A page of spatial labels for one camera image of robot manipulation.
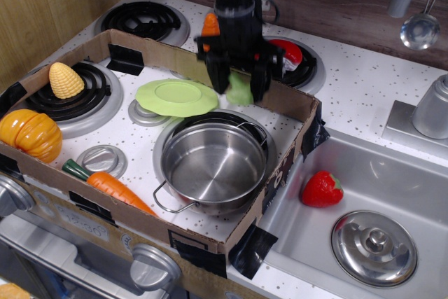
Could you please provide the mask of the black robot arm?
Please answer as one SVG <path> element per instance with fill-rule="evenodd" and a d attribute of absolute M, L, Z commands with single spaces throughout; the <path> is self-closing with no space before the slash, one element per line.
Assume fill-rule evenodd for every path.
<path fill-rule="evenodd" d="M 255 102 L 263 100 L 271 77 L 282 75 L 285 51 L 263 37 L 262 0 L 215 0 L 220 33 L 198 36 L 197 58 L 206 64 L 213 89 L 222 94 L 229 86 L 231 68 L 251 74 Z"/>

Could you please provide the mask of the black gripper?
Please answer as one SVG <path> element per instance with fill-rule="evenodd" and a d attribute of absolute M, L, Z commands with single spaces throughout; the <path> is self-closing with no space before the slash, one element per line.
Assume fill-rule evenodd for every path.
<path fill-rule="evenodd" d="M 251 70 L 250 89 L 254 102 L 263 100 L 270 88 L 272 68 L 283 71 L 285 51 L 263 37 L 263 15 L 257 11 L 246 14 L 215 14 L 220 28 L 220 43 L 212 37 L 195 38 L 197 58 L 205 61 L 214 90 L 223 94 L 229 86 L 230 64 Z"/>

